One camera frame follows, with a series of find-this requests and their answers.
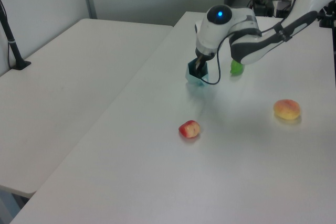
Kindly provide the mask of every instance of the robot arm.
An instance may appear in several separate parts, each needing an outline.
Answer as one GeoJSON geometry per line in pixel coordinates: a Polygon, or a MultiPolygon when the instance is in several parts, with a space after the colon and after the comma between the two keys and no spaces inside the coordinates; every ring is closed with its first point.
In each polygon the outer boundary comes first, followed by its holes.
{"type": "Polygon", "coordinates": [[[230,37],[232,58],[242,64],[253,63],[309,26],[316,19],[318,11],[331,1],[296,0],[289,16],[264,35],[258,28],[252,10],[214,6],[207,12],[202,24],[196,23],[195,26],[198,65],[201,67],[206,60],[215,56],[220,41],[226,36],[230,37]]]}

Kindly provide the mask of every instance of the yellow peach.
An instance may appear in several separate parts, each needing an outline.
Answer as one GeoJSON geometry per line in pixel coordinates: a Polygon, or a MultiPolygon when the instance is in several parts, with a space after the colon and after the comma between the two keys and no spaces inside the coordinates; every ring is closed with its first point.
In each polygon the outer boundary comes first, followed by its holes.
{"type": "Polygon", "coordinates": [[[294,120],[301,114],[300,105],[293,100],[277,101],[273,106],[274,114],[286,120],[294,120]]]}

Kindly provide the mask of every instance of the equipment in background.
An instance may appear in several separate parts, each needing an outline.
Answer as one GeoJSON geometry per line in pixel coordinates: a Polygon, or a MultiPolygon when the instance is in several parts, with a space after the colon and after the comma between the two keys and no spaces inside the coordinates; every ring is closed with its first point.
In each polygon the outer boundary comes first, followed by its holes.
{"type": "Polygon", "coordinates": [[[272,17],[274,13],[273,0],[252,0],[253,11],[256,16],[272,17]]]}

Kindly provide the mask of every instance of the black cable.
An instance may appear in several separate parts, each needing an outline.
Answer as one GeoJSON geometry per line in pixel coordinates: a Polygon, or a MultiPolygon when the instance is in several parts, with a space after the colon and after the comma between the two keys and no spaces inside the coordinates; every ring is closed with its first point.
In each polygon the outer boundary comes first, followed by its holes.
{"type": "MultiPolygon", "coordinates": [[[[7,20],[7,12],[6,12],[5,6],[4,6],[4,4],[2,3],[1,0],[0,0],[0,5],[1,5],[2,10],[4,10],[5,17],[6,17],[6,20],[7,20]]],[[[7,62],[8,62],[8,67],[11,70],[12,67],[11,67],[11,64],[9,63],[9,42],[7,43],[7,62]]]]}
{"type": "Polygon", "coordinates": [[[11,67],[11,64],[9,63],[9,42],[7,43],[7,62],[8,62],[8,67],[11,70],[12,67],[11,67]]]}
{"type": "Polygon", "coordinates": [[[222,39],[222,41],[221,41],[221,42],[219,43],[219,45],[218,45],[218,48],[217,48],[218,80],[217,80],[216,82],[211,83],[211,82],[207,82],[207,81],[204,80],[203,78],[200,78],[201,81],[203,81],[203,82],[205,82],[206,84],[209,84],[209,85],[216,85],[216,84],[219,83],[219,81],[220,81],[220,75],[221,75],[221,66],[219,65],[219,56],[218,56],[218,55],[219,55],[219,50],[220,50],[220,47],[222,46],[222,43],[224,42],[224,40],[227,39],[229,36],[231,36],[231,35],[234,34],[234,33],[235,33],[235,32],[232,32],[232,33],[226,35],[226,36],[224,37],[224,39],[222,39]]]}
{"type": "Polygon", "coordinates": [[[6,17],[6,19],[7,19],[7,13],[6,13],[6,9],[5,9],[5,6],[4,6],[4,4],[2,3],[2,1],[1,1],[1,0],[0,0],[0,5],[1,5],[1,8],[2,8],[2,10],[4,10],[5,17],[6,17]]]}
{"type": "Polygon", "coordinates": [[[251,2],[252,2],[252,0],[250,0],[250,1],[247,3],[246,7],[248,7],[248,5],[249,5],[251,2]]]}

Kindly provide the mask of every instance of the white table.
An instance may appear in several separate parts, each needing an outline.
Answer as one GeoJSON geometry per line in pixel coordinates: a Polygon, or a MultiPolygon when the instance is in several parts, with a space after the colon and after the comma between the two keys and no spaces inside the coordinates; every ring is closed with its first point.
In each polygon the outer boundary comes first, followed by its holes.
{"type": "Polygon", "coordinates": [[[0,78],[0,189],[30,197],[172,27],[84,19],[0,78]]]}
{"type": "Polygon", "coordinates": [[[222,81],[196,87],[184,75],[202,17],[181,18],[12,224],[334,222],[331,30],[313,23],[234,78],[226,42],[222,81]],[[283,98],[300,103],[298,124],[274,117],[283,98]],[[177,131],[190,119],[194,144],[177,131]]]}

